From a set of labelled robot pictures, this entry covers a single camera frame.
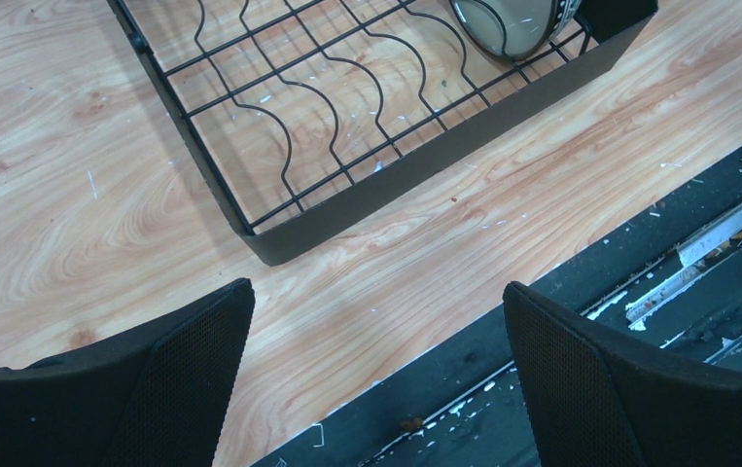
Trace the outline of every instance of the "wood grain surface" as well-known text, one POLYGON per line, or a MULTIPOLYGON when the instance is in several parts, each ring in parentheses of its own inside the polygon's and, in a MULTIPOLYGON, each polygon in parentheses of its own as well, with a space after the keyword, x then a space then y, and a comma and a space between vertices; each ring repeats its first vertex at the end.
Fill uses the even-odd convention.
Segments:
POLYGON ((268 268, 107 4, 1 0, 0 366, 251 277, 216 464, 256 461, 742 144, 742 2, 661 3, 610 73, 268 268))

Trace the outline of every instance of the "table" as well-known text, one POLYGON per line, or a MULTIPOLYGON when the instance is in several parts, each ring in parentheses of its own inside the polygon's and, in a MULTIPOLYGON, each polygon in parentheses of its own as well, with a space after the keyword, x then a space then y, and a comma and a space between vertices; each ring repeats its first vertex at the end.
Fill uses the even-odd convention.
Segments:
POLYGON ((106 2, 2 0, 0 366, 250 277, 216 455, 248 465, 741 144, 742 2, 664 0, 610 73, 268 268, 226 224, 106 2))

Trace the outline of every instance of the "dark surface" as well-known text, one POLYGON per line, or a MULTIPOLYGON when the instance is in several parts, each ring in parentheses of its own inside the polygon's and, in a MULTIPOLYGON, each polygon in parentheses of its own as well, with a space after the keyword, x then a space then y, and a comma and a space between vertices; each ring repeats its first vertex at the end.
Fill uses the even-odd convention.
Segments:
MULTIPOLYGON (((321 0, 312 0, 296 8, 293 12, 289 10, 285 17, 290 18, 295 16, 296 20, 301 21, 297 13, 318 4, 320 1, 321 0)), ((317 185, 306 187, 299 193, 294 193, 293 190, 290 189, 287 180, 283 179, 285 186, 288 187, 289 200, 285 203, 287 204, 286 206, 284 204, 276 206, 271 210, 271 213, 272 215, 275 215, 280 212, 285 212, 286 209, 297 209, 300 214, 264 233, 256 234, 255 228, 260 222, 263 222, 265 218, 249 220, 243 214, 238 201, 232 194, 232 190, 227 185, 227 182, 222 176, 215 160, 204 146, 204 143, 198 135, 194 123, 191 120, 195 114, 203 111, 202 109, 216 102, 208 102, 199 106, 196 110, 187 112, 168 81, 168 73, 180 69, 182 66, 189 66, 194 63, 194 60, 176 66, 173 70, 162 70, 154 54, 147 45, 148 43, 143 33, 145 25, 141 24, 141 27, 139 27, 139 24, 135 22, 129 9, 126 7, 124 0, 108 0, 108 3, 110 3, 114 13, 119 18, 119 23, 124 28, 124 32, 127 34, 130 44, 138 53, 139 59, 159 92, 165 107, 170 111, 173 122, 179 128, 179 131, 185 139, 188 149, 191 151, 199 170, 210 187, 211 193, 221 206, 222 212, 227 217, 231 227, 235 232, 243 237, 245 242, 266 264, 271 266, 290 261, 333 235, 342 232, 359 220, 372 214, 383 205, 417 186, 419 183, 444 170, 453 163, 460 161, 476 148, 483 146, 495 137, 524 122, 559 99, 605 73, 617 62, 617 60, 622 56, 622 53, 628 49, 628 46, 633 42, 634 38, 656 12, 656 2, 654 0, 628 0, 625 2, 624 9, 616 0, 583 0, 581 9, 578 12, 578 18, 584 21, 586 28, 598 31, 599 35, 596 36, 600 43, 598 47, 569 61, 565 58, 564 54, 559 52, 558 48, 561 47, 561 44, 554 45, 554 47, 549 51, 546 51, 546 54, 557 54, 568 61, 568 63, 534 82, 528 78, 525 72, 522 71, 522 68, 528 66, 536 58, 516 63, 508 73, 518 74, 522 77, 527 83, 526 87, 499 102, 487 104, 489 107, 486 110, 477 113, 458 126, 448 128, 430 142, 420 146, 411 153, 401 155, 403 157, 395 163, 356 184, 353 184, 353 180, 350 178, 350 167, 371 157, 377 150, 392 148, 399 152, 399 149, 395 144, 396 140, 404 137, 408 133, 416 131, 421 125, 426 125, 429 122, 437 122, 439 125, 444 126, 444 123, 440 119, 441 113, 450 110, 452 106, 447 107, 440 112, 430 109, 433 115, 426 121, 412 126, 401 134, 390 135, 387 137, 387 142, 380 148, 375 148, 361 157, 356 158, 352 162, 343 164, 338 159, 336 153, 332 153, 332 156, 336 158, 340 169, 338 172, 330 174, 329 177, 331 177, 331 175, 333 175, 333 178, 347 177, 351 182, 351 186, 333 197, 317 204, 311 209, 304 209, 302 212, 302 204, 300 203, 302 195, 304 193, 312 193, 319 186, 318 184, 324 185, 333 178, 329 179, 326 177, 317 182, 317 185), (598 24, 596 23, 597 21, 603 21, 603 24, 598 24)), ((344 2, 341 3, 347 11, 350 11, 350 8, 347 7, 344 2)), ((412 0, 402 0, 392 8, 402 8, 404 11, 411 14, 406 7, 410 3, 412 3, 412 0)), ((330 45, 330 42, 339 41, 343 39, 342 36, 358 32, 368 24, 381 19, 382 16, 387 15, 388 13, 389 12, 386 12, 378 17, 363 20, 361 25, 358 24, 353 28, 355 31, 348 31, 339 37, 336 37, 333 41, 329 41, 329 43, 319 45, 314 39, 314 44, 317 44, 317 47, 314 48, 310 54, 323 54, 325 59, 329 59, 328 56, 324 54, 324 50, 330 45)), ((420 14, 420 16, 431 18, 432 20, 442 22, 445 26, 450 26, 441 19, 424 14, 420 14)), ((282 18, 276 18, 274 21, 269 22, 266 25, 255 27, 253 30, 249 29, 248 26, 245 25, 248 32, 241 37, 231 38, 231 40, 226 42, 222 48, 232 47, 238 42, 244 40, 255 41, 256 39, 254 36, 257 32, 274 22, 280 22, 282 18)), ((195 44, 203 52, 202 56, 198 58, 208 59, 208 54, 212 54, 216 51, 205 51, 198 41, 202 25, 203 21, 200 22, 198 31, 196 32, 195 44)), ((397 37, 390 36, 389 38, 406 44, 405 41, 397 37)), ((279 72, 289 66, 293 66, 297 62, 303 61, 306 58, 307 56, 303 54, 291 60, 289 63, 277 68, 270 63, 270 60, 265 55, 265 62, 270 66, 271 73, 262 76, 259 80, 267 79, 268 77, 275 75, 284 82, 283 78, 281 78, 282 75, 279 72)), ((208 62, 215 68, 216 65, 213 61, 208 59, 208 62)), ((365 69, 356 62, 350 63, 363 69, 366 73, 370 73, 370 70, 365 69)), ((238 92, 244 90, 244 88, 232 89, 227 84, 224 76, 222 76, 218 70, 217 74, 220 81, 228 91, 227 96, 224 96, 224 98, 232 97, 238 92)), ((477 98, 477 95, 481 95, 481 91, 481 89, 474 89, 471 92, 470 98, 477 98)), ((333 109, 333 104, 331 104, 329 98, 319 91, 317 91, 317 93, 333 109)), ((290 133, 285 127, 285 124, 266 109, 256 106, 241 105, 235 100, 232 102, 240 108, 264 112, 266 115, 273 118, 276 123, 284 129, 285 134, 289 137, 290 133)), ((287 158, 288 161, 291 157, 292 154, 289 153, 287 158)))
POLYGON ((543 465, 742 465, 742 372, 713 367, 506 288, 543 465))
POLYGON ((0 368, 0 465, 210 465, 253 306, 239 279, 104 341, 0 368))
MULTIPOLYGON (((645 264, 656 262, 674 245, 740 202, 742 147, 672 192, 661 203, 615 229, 604 238, 609 240, 608 244, 602 240, 592 244, 534 282, 531 288, 570 309, 587 309, 641 272, 645 264), (658 213, 660 217, 654 217, 650 212, 658 213)), ((672 268, 668 261, 660 265, 666 270, 672 268)), ((369 459, 402 433, 401 421, 415 417, 427 418, 504 368, 511 361, 504 326, 505 318, 502 307, 499 306, 331 413, 322 421, 328 441, 324 447, 313 448, 320 442, 320 432, 318 427, 312 427, 255 465, 275 467, 281 458, 290 465, 310 465, 311 462, 315 464, 317 459, 328 459, 328 465, 355 466, 369 459)), ((510 386, 516 386, 511 377, 514 376, 510 370, 496 376, 495 386, 487 395, 504 395, 510 392, 510 386)), ((482 389, 472 393, 472 403, 478 404, 478 398, 483 395, 485 393, 482 389)), ((479 435, 480 438, 476 441, 481 440, 481 443, 475 445, 478 446, 477 449, 468 449, 468 458, 471 459, 469 465, 489 465, 476 462, 475 453, 491 451, 504 459, 499 465, 524 465, 507 463, 512 452, 528 449, 521 441, 528 426, 524 411, 514 412, 511 416, 486 412, 477 415, 479 416, 492 416, 504 421, 508 427, 515 427, 518 433, 517 442, 521 446, 510 446, 512 436, 499 430, 475 433, 472 437, 479 435)), ((417 441, 424 441, 424 445, 427 445, 430 441, 440 440, 440 433, 447 433, 450 428, 447 425, 441 429, 440 425, 448 421, 449 418, 446 417, 435 428, 425 430, 424 440, 418 437, 417 441)), ((393 447, 395 453, 404 454, 403 449, 405 448, 393 447)), ((417 452, 419 449, 408 448, 408 451, 417 452)), ((400 465, 420 465, 421 462, 419 458, 410 457, 382 460, 399 461, 400 465)))

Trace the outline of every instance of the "metal wire rack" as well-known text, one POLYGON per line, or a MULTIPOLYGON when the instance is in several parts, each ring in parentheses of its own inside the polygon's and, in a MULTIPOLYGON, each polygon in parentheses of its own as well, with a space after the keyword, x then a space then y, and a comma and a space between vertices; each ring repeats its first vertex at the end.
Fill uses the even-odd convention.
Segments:
MULTIPOLYGON (((310 217, 344 229, 349 224, 332 222, 340 212, 354 211, 342 217, 355 219, 380 203, 331 198, 370 186, 427 143, 598 45, 578 18, 530 59, 496 60, 461 32, 446 0, 109 1, 246 239, 270 237, 328 205, 338 206, 310 217)), ((387 182, 408 185, 394 190, 403 193, 427 176, 387 182)), ((304 234, 301 227, 292 230, 304 234)), ((288 242, 282 236, 271 242, 286 251, 320 242, 291 248, 279 244, 288 242)))

